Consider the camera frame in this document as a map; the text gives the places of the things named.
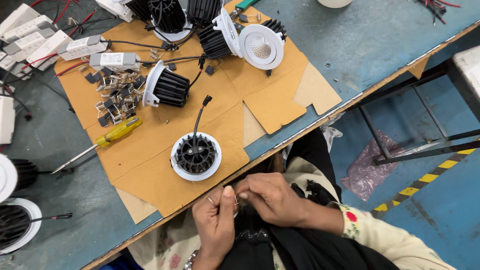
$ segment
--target person's left hand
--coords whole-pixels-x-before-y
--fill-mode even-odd
[[[193,217],[200,236],[200,250],[193,270],[217,269],[233,246],[236,211],[235,192],[231,186],[219,186],[193,206]]]

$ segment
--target black metal frame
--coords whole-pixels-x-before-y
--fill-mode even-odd
[[[435,122],[435,125],[437,126],[438,130],[442,134],[442,137],[445,142],[480,135],[480,129],[478,129],[478,130],[473,130],[473,131],[449,136],[446,133],[445,129],[440,124],[440,122],[438,121],[435,114],[433,113],[433,110],[428,104],[427,99],[424,96],[422,96],[420,92],[416,89],[417,86],[433,81],[444,75],[448,75],[448,77],[450,78],[450,80],[452,81],[456,89],[459,91],[459,93],[461,94],[465,102],[468,104],[470,110],[473,112],[477,120],[480,122],[480,100],[473,94],[474,90],[465,81],[465,77],[456,68],[455,64],[453,63],[453,60],[450,58],[445,62],[439,64],[438,66],[425,71],[422,74],[422,77],[420,79],[416,79],[415,77],[413,77],[385,91],[374,93],[373,95],[366,97],[364,100],[362,100],[356,106],[353,107],[353,108],[358,108],[360,110],[360,113],[362,114],[368,128],[370,129],[370,132],[373,135],[373,138],[375,139],[377,145],[380,148],[380,152],[382,156],[384,157],[384,160],[374,160],[373,161],[374,165],[382,165],[382,164],[388,164],[388,163],[394,163],[394,162],[400,162],[400,161],[406,161],[406,160],[414,160],[414,159],[419,159],[424,157],[431,157],[431,156],[436,156],[436,155],[441,155],[446,153],[453,153],[453,152],[480,147],[480,140],[477,140],[474,142],[464,143],[461,145],[448,146],[448,147],[443,147],[439,149],[413,153],[409,155],[392,157],[390,155],[390,151],[388,151],[387,149],[385,142],[381,139],[378,129],[375,127],[372,121],[372,118],[370,117],[369,113],[365,108],[365,106],[367,104],[370,104],[371,102],[384,99],[384,98],[389,98],[394,95],[399,95],[413,89],[415,93],[417,93],[418,97],[420,98],[428,114],[431,116],[433,122]]]

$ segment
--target screwdriver handle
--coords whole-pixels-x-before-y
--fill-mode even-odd
[[[100,147],[105,147],[141,124],[142,120],[140,120],[140,118],[132,116],[126,121],[112,128],[107,134],[98,137],[96,139],[96,143]]]
[[[245,9],[247,9],[257,1],[258,0],[243,0],[242,2],[236,4],[235,7],[241,9],[242,11],[245,11]]]

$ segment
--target blue painted floor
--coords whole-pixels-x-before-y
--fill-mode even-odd
[[[418,90],[428,98],[428,103],[449,135],[480,129],[480,123],[448,77],[424,84]],[[367,109],[376,127],[407,150],[426,144],[426,139],[441,137],[413,90],[369,104]],[[332,127],[344,134],[334,139],[330,153],[336,180],[340,183],[340,178],[348,176],[348,168],[372,135],[358,110],[346,113]],[[370,211],[392,199],[451,155],[399,163],[367,202],[341,185],[343,202]],[[480,247],[480,216],[475,207],[480,193],[478,164],[480,149],[389,210],[382,219],[421,238],[455,268],[478,269],[480,257],[477,252],[472,252]]]

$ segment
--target wristwatch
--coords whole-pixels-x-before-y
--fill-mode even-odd
[[[197,257],[197,254],[198,254],[198,249],[195,250],[192,255],[190,256],[190,258],[188,258],[188,261],[187,263],[185,264],[185,267],[183,267],[183,270],[192,270],[192,264],[193,262],[195,261],[195,258]]]

